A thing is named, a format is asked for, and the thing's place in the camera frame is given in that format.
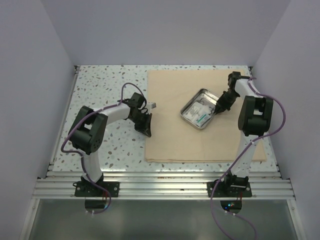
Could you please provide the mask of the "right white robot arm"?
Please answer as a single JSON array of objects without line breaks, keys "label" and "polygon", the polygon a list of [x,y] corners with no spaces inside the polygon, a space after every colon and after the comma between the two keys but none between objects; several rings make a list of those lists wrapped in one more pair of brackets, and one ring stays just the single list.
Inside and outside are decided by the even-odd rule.
[{"label": "right white robot arm", "polygon": [[255,87],[250,85],[249,77],[228,81],[228,90],[216,102],[214,114],[230,110],[237,98],[243,103],[238,117],[240,143],[236,159],[217,180],[212,189],[213,193],[224,192],[227,196],[235,196],[249,188],[250,166],[257,144],[264,134],[269,131],[274,100],[262,96]]}]

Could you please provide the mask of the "beige cloth drape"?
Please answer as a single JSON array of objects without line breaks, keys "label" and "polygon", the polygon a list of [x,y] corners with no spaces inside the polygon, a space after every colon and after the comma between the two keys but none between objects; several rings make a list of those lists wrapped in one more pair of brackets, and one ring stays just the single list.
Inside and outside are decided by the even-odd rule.
[{"label": "beige cloth drape", "polygon": [[228,89],[230,69],[150,70],[147,100],[154,102],[151,137],[146,139],[149,162],[233,162],[241,140],[239,97],[231,106],[199,130],[182,119],[181,109],[203,88],[221,96]]}]

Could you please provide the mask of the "white blue sachet packet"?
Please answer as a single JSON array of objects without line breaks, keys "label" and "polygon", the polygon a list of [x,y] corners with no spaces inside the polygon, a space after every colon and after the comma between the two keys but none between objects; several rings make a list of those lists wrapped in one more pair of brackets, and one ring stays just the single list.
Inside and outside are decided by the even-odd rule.
[{"label": "white blue sachet packet", "polygon": [[209,121],[210,119],[211,119],[211,116],[207,113],[204,113],[196,119],[195,124],[198,127],[202,128],[203,125],[205,125],[206,122]]}]

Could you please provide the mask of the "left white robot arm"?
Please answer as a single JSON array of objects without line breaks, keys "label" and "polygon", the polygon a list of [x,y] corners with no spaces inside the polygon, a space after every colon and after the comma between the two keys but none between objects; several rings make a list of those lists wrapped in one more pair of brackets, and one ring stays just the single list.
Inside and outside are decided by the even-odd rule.
[{"label": "left white robot arm", "polygon": [[152,136],[150,107],[148,105],[140,109],[135,105],[120,103],[100,109],[88,106],[80,108],[61,146],[61,151],[80,155],[81,179],[87,182],[86,190],[92,196],[99,196],[104,190],[98,149],[103,143],[107,125],[120,120],[130,120],[137,132],[150,138]]}]

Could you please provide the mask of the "steel hemostat forceps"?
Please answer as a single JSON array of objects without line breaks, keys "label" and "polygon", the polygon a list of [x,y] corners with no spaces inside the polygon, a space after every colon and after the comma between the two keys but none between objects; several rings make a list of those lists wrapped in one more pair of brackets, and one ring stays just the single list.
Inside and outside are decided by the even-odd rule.
[{"label": "steel hemostat forceps", "polygon": [[209,117],[212,117],[215,112],[215,105],[211,105],[209,102],[206,101],[199,101],[200,103],[200,109],[198,111],[198,115],[201,117],[202,115],[207,115]]}]

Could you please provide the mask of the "stainless steel tray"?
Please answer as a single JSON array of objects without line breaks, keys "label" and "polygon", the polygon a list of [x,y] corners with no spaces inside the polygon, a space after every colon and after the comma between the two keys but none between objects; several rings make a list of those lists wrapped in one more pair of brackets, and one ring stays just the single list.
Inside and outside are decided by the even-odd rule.
[{"label": "stainless steel tray", "polygon": [[201,88],[180,110],[181,118],[197,130],[203,130],[214,117],[219,95]]}]

